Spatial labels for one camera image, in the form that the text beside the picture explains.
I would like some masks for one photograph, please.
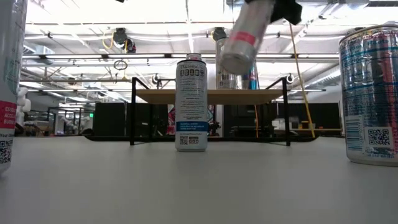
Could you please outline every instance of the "can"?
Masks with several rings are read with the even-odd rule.
[[[175,148],[181,152],[207,148],[207,68],[197,55],[188,54],[177,64]]]
[[[216,89],[217,90],[236,90],[238,89],[238,76],[230,74],[221,66],[221,53],[227,38],[222,38],[216,42]]]
[[[11,165],[27,0],[0,2],[0,174]]]
[[[274,0],[244,3],[229,39],[225,42],[221,65],[235,75],[248,72],[271,23]]]
[[[398,26],[340,41],[346,150],[353,162],[398,166]]]
[[[258,90],[256,61],[250,71],[242,76],[242,90]]]

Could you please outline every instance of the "shelf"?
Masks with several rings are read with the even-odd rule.
[[[175,90],[137,90],[137,96],[154,105],[175,104]],[[261,105],[282,96],[282,90],[208,90],[209,105]]]

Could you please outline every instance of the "yellow cable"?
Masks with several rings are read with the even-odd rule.
[[[256,138],[259,138],[259,117],[257,116],[257,106],[254,105],[254,111],[256,112]]]
[[[108,46],[105,44],[105,33],[104,33],[104,37],[102,38],[102,44],[104,45],[104,47],[105,47],[106,49],[111,49],[111,48],[113,47],[113,35],[114,35],[114,32],[112,33],[111,46],[108,47]]]
[[[300,74],[300,69],[299,69],[299,61],[297,60],[297,51],[296,51],[296,44],[294,43],[292,24],[289,23],[289,26],[290,26],[290,36],[292,37],[293,50],[294,50],[294,59],[296,61],[298,79],[300,80],[300,86],[301,86],[302,93],[303,93],[305,109],[307,110],[308,121],[310,122],[310,129],[311,129],[311,133],[312,133],[312,138],[315,138],[315,133],[313,131],[313,125],[312,125],[310,109],[308,108],[308,100],[307,100],[307,96],[305,95],[303,80],[301,79],[301,74]]]

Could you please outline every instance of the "white table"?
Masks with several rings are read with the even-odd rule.
[[[398,222],[398,168],[351,163],[344,139],[184,153],[173,143],[17,138],[12,160],[1,224]]]

